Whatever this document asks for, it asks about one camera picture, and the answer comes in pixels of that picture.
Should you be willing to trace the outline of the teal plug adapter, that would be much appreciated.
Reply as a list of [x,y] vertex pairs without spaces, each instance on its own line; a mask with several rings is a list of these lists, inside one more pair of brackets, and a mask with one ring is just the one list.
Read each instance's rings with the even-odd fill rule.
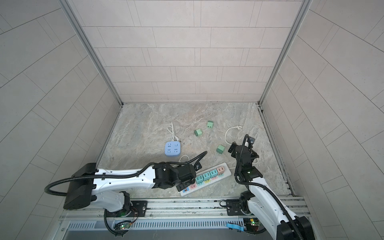
[[218,171],[217,171],[217,169],[214,169],[214,170],[210,171],[210,176],[211,176],[211,178],[214,178],[214,177],[216,177],[217,175],[218,175]]
[[196,177],[196,184],[200,184],[204,181],[204,177],[202,175]]
[[204,174],[203,174],[203,177],[204,177],[204,181],[209,180],[209,179],[211,178],[211,176],[210,176],[210,172],[204,173]]

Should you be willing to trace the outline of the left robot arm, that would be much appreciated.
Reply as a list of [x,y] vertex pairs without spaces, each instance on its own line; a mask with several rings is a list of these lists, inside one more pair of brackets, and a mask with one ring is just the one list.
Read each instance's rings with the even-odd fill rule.
[[70,178],[48,184],[48,195],[66,198],[65,210],[77,210],[94,205],[104,209],[104,223],[115,237],[123,237],[139,217],[138,208],[131,203],[127,189],[170,189],[181,192],[196,182],[202,152],[187,162],[148,163],[137,170],[98,169],[86,164]]

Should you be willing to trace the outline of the pink plug adapter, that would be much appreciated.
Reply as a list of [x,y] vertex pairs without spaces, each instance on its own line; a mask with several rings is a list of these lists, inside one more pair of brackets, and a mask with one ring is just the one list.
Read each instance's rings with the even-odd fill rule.
[[216,170],[218,175],[222,175],[225,172],[225,168],[223,166],[218,167]]

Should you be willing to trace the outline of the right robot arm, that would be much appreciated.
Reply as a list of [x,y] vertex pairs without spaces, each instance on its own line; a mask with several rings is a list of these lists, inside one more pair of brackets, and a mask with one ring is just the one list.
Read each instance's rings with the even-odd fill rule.
[[274,240],[314,240],[310,221],[291,211],[268,186],[261,172],[253,166],[259,155],[253,150],[255,139],[245,135],[241,145],[229,149],[236,159],[235,181],[247,188],[240,205],[245,214],[254,215]]

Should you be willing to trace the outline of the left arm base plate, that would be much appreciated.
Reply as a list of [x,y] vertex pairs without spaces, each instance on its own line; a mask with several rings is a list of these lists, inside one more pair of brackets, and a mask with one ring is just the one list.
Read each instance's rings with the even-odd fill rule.
[[123,208],[116,212],[116,217],[144,217],[147,207],[147,201],[131,201],[129,204],[124,204]]

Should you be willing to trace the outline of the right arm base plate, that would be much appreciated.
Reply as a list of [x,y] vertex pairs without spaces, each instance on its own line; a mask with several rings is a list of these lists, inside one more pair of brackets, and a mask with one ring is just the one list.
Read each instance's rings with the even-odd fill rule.
[[246,216],[251,214],[245,199],[225,200],[225,208],[227,209],[228,216]]

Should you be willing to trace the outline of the white long power strip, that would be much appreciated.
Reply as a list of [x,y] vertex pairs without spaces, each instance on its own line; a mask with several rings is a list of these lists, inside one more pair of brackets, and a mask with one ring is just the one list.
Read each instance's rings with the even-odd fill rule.
[[180,194],[186,196],[204,187],[217,183],[232,175],[232,172],[226,163],[219,164],[206,171],[197,174],[195,183],[183,189]]

